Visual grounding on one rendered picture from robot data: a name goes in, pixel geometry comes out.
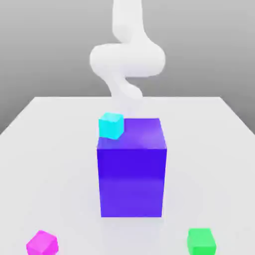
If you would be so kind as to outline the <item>small cyan cube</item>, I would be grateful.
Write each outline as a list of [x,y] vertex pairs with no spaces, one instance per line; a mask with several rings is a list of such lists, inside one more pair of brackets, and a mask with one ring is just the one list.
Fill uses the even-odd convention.
[[99,137],[118,139],[124,132],[124,116],[116,113],[104,113],[99,118]]

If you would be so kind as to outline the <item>small green cube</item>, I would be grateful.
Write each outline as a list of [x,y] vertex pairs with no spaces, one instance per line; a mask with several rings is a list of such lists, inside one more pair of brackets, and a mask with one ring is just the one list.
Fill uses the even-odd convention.
[[190,228],[187,237],[189,255],[215,255],[216,242],[209,228]]

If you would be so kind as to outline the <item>small magenta cube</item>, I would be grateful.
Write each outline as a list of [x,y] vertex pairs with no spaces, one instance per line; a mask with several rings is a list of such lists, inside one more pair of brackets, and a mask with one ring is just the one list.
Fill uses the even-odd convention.
[[39,230],[26,244],[28,255],[56,255],[59,251],[56,236]]

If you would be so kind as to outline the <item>large purple box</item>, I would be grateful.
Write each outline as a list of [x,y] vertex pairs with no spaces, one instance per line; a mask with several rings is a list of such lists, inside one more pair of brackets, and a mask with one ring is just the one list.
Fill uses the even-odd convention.
[[160,119],[125,119],[119,139],[99,138],[102,217],[161,217],[167,146]]

